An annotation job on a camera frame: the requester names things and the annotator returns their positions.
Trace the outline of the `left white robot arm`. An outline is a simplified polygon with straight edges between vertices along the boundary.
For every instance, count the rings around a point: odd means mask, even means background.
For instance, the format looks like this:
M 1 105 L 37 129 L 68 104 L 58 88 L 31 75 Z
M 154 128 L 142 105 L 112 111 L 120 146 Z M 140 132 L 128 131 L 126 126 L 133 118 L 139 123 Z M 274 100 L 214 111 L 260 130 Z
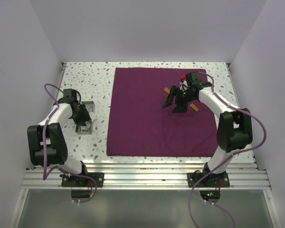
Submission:
M 63 97 L 54 102 L 47 117 L 27 129 L 31 163 L 43 167 L 43 180 L 46 180 L 54 169 L 59 169 L 67 175 L 72 175 L 76 185 L 85 186 L 89 181 L 86 166 L 82 161 L 68 156 L 62 128 L 67 120 L 71 119 L 76 128 L 89 132 L 93 125 L 90 113 L 81 102 L 81 94 L 75 89 L 63 90 Z

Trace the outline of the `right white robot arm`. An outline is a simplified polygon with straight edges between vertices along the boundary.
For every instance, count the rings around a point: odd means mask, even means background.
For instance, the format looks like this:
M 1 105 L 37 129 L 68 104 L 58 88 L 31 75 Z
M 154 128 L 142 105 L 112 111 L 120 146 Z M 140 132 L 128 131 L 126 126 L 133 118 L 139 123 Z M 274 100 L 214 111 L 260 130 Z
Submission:
M 197 100 L 218 118 L 218 148 L 203 171 L 196 174 L 199 181 L 211 187 L 224 178 L 235 153 L 252 143 L 253 134 L 250 111 L 228 104 L 225 98 L 216 93 L 213 82 L 201 80 L 201 74 L 196 71 L 184 75 L 180 79 L 180 86 L 171 87 L 163 108 L 175 104 L 172 113 L 184 113 L 188 109 L 188 103 Z

